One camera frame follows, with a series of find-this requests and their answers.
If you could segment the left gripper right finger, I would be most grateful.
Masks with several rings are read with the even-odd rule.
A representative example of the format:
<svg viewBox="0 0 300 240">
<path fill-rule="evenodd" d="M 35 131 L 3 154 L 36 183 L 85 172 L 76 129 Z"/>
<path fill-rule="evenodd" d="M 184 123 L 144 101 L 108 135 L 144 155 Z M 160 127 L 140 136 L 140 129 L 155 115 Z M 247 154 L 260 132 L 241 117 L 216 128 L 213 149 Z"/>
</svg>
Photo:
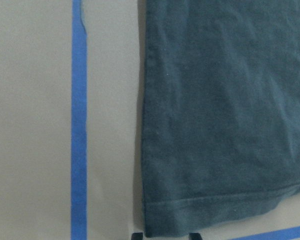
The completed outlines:
<svg viewBox="0 0 300 240">
<path fill-rule="evenodd" d="M 191 232 L 188 235 L 189 240 L 201 240 L 201 234 L 198 232 Z"/>
</svg>

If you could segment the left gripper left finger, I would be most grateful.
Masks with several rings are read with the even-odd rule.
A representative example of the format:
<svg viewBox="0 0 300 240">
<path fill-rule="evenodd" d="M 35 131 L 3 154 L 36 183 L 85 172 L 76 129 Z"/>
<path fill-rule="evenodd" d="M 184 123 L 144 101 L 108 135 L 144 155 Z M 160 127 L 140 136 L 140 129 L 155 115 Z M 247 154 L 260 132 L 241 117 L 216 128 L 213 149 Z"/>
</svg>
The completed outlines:
<svg viewBox="0 0 300 240">
<path fill-rule="evenodd" d="M 131 240 L 143 240 L 143 233 L 142 232 L 132 233 Z"/>
</svg>

